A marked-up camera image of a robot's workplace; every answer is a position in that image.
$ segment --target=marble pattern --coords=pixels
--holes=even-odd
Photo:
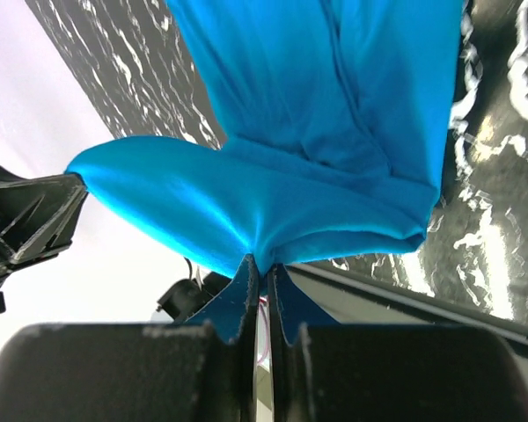
[[[114,137],[224,144],[162,0],[26,2]],[[470,2],[462,40],[428,241],[317,265],[528,325],[528,0]]]
[[[114,137],[168,135],[219,147],[211,112],[164,0],[27,0]]]

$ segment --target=blue fabric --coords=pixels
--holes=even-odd
[[[136,136],[68,171],[114,212],[232,276],[414,251],[439,196],[463,0],[168,0],[220,151]]]

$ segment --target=blue shirt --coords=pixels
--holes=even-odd
[[[167,0],[222,150],[133,136],[70,163],[115,213],[232,276],[414,251],[440,190],[462,0]]]

